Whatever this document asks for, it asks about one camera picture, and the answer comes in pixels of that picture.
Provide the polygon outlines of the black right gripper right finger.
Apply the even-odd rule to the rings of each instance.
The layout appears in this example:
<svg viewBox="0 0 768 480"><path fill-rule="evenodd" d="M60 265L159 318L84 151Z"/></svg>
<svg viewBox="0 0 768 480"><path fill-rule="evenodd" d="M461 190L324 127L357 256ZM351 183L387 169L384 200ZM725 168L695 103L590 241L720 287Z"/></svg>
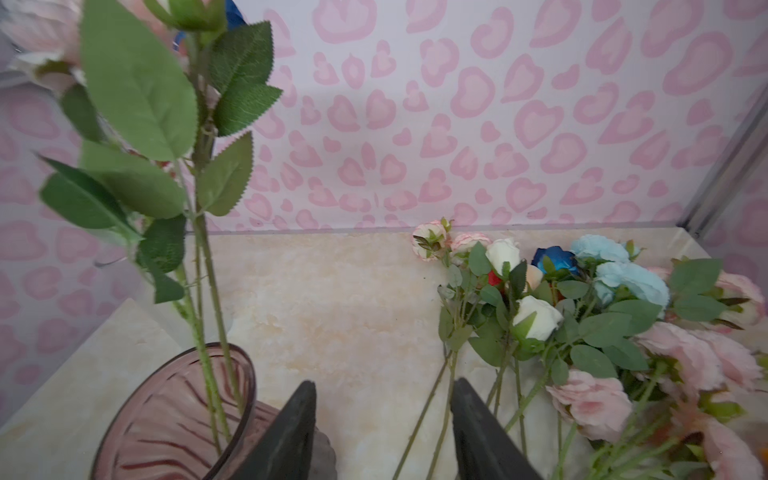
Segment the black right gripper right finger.
<svg viewBox="0 0 768 480"><path fill-rule="evenodd" d="M454 382L450 408L459 479L542 479L465 378Z"/></svg>

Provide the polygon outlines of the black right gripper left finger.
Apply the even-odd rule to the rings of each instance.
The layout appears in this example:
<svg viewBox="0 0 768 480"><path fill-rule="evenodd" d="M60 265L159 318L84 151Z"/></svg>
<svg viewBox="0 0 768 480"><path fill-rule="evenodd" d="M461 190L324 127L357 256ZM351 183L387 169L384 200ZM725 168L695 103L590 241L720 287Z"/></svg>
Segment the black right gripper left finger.
<svg viewBox="0 0 768 480"><path fill-rule="evenodd" d="M317 391L303 381L231 479L307 480L316 424Z"/></svg>

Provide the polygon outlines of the pink peony stem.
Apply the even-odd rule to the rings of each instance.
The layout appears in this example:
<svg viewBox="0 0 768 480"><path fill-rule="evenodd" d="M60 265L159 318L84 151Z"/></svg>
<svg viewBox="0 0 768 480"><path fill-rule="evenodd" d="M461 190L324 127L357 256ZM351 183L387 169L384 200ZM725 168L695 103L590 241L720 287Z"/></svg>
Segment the pink peony stem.
<svg viewBox="0 0 768 480"><path fill-rule="evenodd" d="M253 173L252 125L281 97L272 24L228 29L226 1L5 1L12 67L53 90L79 162L47 160L42 202L120 242L153 300L188 324L211 416L224 428L204 334L224 329L208 233ZM173 40L186 33L182 51Z"/></svg>

